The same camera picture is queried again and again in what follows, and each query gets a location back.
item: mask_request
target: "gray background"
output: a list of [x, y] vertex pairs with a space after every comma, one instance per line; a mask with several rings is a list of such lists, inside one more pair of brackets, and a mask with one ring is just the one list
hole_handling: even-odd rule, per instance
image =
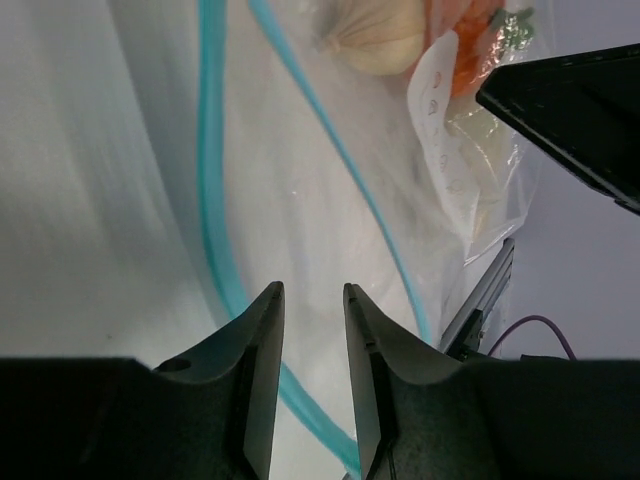
[[[553, 6], [560, 55], [640, 42], [638, 1]], [[528, 154], [543, 157], [533, 150]], [[533, 313], [550, 317], [579, 358], [640, 357], [639, 217], [542, 158], [529, 218], [515, 238], [510, 322]], [[502, 349], [506, 357], [522, 353], [562, 350], [547, 327], [527, 324]]]

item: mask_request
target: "label with printed symbol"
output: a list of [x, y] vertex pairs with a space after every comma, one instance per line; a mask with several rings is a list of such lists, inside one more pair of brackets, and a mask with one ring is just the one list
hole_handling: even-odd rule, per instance
[[407, 100], [442, 208], [470, 247], [480, 189], [458, 141], [445, 128], [457, 51], [455, 32], [436, 40], [418, 62]]

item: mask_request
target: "teal plastic strip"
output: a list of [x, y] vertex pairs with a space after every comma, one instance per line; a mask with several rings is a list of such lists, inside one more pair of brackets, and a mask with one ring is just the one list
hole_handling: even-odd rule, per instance
[[382, 236], [391, 252], [391, 256], [393, 257], [393, 261], [395, 262], [396, 268], [398, 272], [400, 272], [400, 277], [402, 278], [402, 283], [407, 291], [407, 296], [409, 297], [409, 303], [411, 304], [411, 308], [413, 310], [413, 314], [416, 318], [416, 322], [418, 324], [418, 330], [420, 332], [420, 337], [426, 343], [431, 343], [431, 332], [429, 328], [429, 322], [427, 321], [427, 316], [425, 313], [424, 305], [422, 304], [422, 300], [418, 295], [413, 282], [411, 281], [411, 276], [400, 257], [400, 253], [396, 246], [396, 243], [393, 239], [393, 235], [391, 234], [391, 229], [387, 225], [385, 221], [382, 211], [378, 207], [375, 199], [373, 198], [373, 194], [367, 187], [358, 166], [355, 161], [347, 151], [346, 146], [342, 142], [340, 135], [336, 128], [333, 125], [333, 122], [329, 118], [329, 114], [326, 112], [322, 103], [318, 99], [317, 95], [313, 91], [311, 84], [307, 80], [302, 68], [298, 64], [298, 61], [295, 58], [293, 50], [289, 46], [287, 42], [283, 30], [278, 25], [275, 15], [269, 6], [268, 0], [248, 0], [249, 6], [253, 11], [253, 14], [260, 24], [262, 31], [269, 39], [269, 42], [273, 46], [273, 48], [278, 52], [278, 55], [282, 59], [282, 62], [287, 67], [294, 81], [298, 85], [298, 88], [302, 91], [307, 101], [313, 108], [316, 113], [318, 119], [322, 123], [327, 135], [333, 142], [334, 146], [338, 150], [338, 153], [342, 157], [342, 160], [347, 167], [347, 170], [353, 177], [353, 181], [358, 186], [358, 189], [362, 193], [367, 205], [371, 209], [373, 216], [378, 223], [380, 230], [382, 231]]
[[[225, 221], [224, 190], [224, 64], [226, 0], [199, 0], [200, 104], [198, 111], [198, 201], [202, 241], [213, 282], [229, 319], [248, 306], [248, 295], [233, 257]], [[325, 447], [360, 477], [358, 447], [305, 391], [293, 372], [282, 364], [279, 395]]]

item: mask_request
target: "bag of vegetables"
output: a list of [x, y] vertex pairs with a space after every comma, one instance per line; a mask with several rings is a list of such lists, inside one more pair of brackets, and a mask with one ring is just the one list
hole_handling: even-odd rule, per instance
[[547, 0], [199, 1], [214, 283], [230, 318], [287, 290], [273, 476], [359, 478], [342, 286], [438, 345], [526, 214], [535, 166], [473, 94], [547, 53]]

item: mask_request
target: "translucent plastic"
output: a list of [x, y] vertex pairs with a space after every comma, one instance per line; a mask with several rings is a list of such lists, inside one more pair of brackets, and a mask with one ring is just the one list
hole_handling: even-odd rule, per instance
[[[424, 24], [430, 24], [427, 12], [440, 12], [434, 15], [440, 15], [442, 34], [449, 31], [442, 28], [449, 14], [441, 10], [444, 4], [425, 5], [432, 10], [424, 7]], [[455, 27], [478, 5], [460, 3], [457, 16], [446, 18]], [[529, 6], [510, 4], [507, 10]], [[237, 276], [232, 273], [228, 284], [223, 276], [218, 282], [247, 297], [273, 279], [285, 282], [281, 394], [309, 431], [356, 473], [343, 284], [360, 283], [387, 314], [437, 345], [455, 313], [451, 295], [465, 264], [521, 224], [535, 168], [520, 167], [521, 148], [513, 134], [472, 100], [489, 73], [483, 71], [488, 54], [480, 50], [474, 75], [453, 95], [442, 125], [458, 142], [457, 154], [478, 191], [475, 203], [466, 205], [473, 212], [470, 233], [462, 232], [454, 210], [446, 208], [447, 198], [434, 188], [438, 178], [409, 114], [411, 63], [397, 75], [373, 75], [370, 59], [369, 72], [358, 70], [365, 63], [357, 52], [358, 68], [331, 53], [326, 37], [338, 21], [338, 7], [320, 0], [228, 3], [224, 182], [218, 184], [225, 189]], [[487, 8], [482, 13], [490, 23]], [[538, 10], [527, 21], [548, 24]], [[437, 29], [427, 27], [421, 51], [439, 38]], [[413, 28], [407, 27], [412, 35]], [[503, 25], [490, 42], [483, 37], [473, 48], [493, 48], [508, 28], [515, 27]], [[500, 61], [542, 52], [538, 30], [518, 49], [503, 45]], [[392, 67], [407, 62], [394, 59]], [[310, 470], [309, 462], [324, 471], [332, 465], [280, 409], [273, 475], [297, 478]]]

